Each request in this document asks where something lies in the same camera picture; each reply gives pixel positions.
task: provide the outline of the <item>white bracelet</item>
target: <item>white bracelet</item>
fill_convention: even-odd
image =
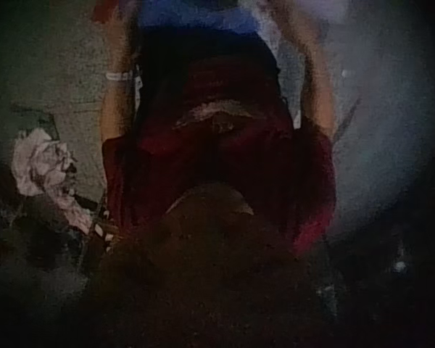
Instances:
[[[107,72],[105,74],[110,81],[130,81],[133,77],[133,71],[128,72]]]

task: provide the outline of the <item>debris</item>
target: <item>debris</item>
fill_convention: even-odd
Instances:
[[[103,232],[102,228],[100,227],[100,225],[98,225],[98,224],[95,225],[95,229],[94,229],[94,230],[95,230],[95,233],[96,233],[96,234],[98,234],[100,237],[103,238],[103,233],[104,233],[104,232]]]
[[[12,173],[23,196],[48,194],[63,211],[68,223],[87,234],[92,216],[74,198],[68,173],[74,163],[67,144],[51,139],[42,128],[20,132],[14,143]]]

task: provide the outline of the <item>person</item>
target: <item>person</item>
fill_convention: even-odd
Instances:
[[[257,34],[159,27],[137,39],[139,6],[116,9],[104,25],[100,129],[120,241],[88,287],[88,312],[99,325],[111,318],[102,330],[111,338],[100,342],[310,341],[322,320],[302,255],[335,205],[333,97],[313,21],[291,1],[268,2],[305,59],[302,126],[294,130],[276,61]],[[137,115],[135,64],[143,81]]]

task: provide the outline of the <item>white object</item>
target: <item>white object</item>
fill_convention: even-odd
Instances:
[[[110,81],[131,81],[133,77],[133,71],[127,72],[107,72],[105,74],[107,80]]]
[[[74,189],[66,181],[67,170],[74,163],[67,145],[51,139],[42,128],[29,135],[19,132],[14,143],[12,173],[23,196],[48,194],[63,211],[68,223],[88,233],[92,217],[74,198]]]
[[[407,269],[407,265],[406,265],[406,262],[404,262],[404,261],[398,261],[393,266],[393,270],[396,273],[403,273],[406,271],[406,269]]]

